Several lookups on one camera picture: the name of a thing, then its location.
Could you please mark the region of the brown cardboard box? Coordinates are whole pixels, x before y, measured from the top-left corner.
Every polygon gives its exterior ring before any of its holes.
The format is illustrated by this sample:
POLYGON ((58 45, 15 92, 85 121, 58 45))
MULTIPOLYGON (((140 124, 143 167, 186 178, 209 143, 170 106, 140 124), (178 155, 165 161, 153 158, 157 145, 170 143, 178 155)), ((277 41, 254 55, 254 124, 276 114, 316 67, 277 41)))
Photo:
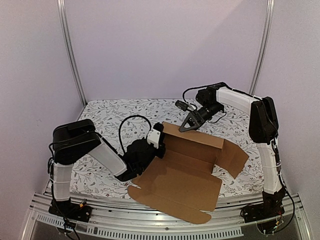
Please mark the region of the brown cardboard box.
POLYGON ((165 154, 156 157, 127 189, 131 199, 192 224, 207 223, 222 180, 214 166, 236 178, 249 156, 237 144, 196 130, 180 132, 164 122, 165 154))

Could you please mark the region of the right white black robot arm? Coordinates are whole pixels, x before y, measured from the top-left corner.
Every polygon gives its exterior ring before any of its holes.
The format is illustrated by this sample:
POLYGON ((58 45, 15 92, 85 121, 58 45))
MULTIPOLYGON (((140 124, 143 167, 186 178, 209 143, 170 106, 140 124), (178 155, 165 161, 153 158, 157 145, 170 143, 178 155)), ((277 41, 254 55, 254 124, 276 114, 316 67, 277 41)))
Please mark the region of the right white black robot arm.
POLYGON ((185 99, 175 105, 188 111, 180 126, 180 132, 198 130, 225 105, 234 107, 249 116, 248 134, 256 144, 262 163, 264 184, 260 204, 249 204, 242 208, 240 215, 246 223, 260 221, 284 214, 282 200, 286 188, 281 179, 281 160, 278 150, 278 117, 271 97, 257 97, 229 87, 224 82, 196 87, 195 100, 201 105, 196 108, 185 99))

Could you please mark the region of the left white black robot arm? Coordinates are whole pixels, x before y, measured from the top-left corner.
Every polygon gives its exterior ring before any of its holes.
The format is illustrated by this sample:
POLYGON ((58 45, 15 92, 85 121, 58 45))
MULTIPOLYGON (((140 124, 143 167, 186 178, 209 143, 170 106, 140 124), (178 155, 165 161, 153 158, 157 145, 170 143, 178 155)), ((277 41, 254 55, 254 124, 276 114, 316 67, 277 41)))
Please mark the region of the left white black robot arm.
POLYGON ((90 119, 60 125, 53 130, 52 137, 47 164, 52 193, 49 213, 82 222, 89 220, 92 208, 86 200, 79 204, 71 201, 72 169, 78 160, 89 155, 116 179, 126 182, 142 175, 154 158, 161 159, 166 152, 164 125, 160 122, 150 125, 146 137, 133 141, 122 150, 123 154, 96 131, 90 119))

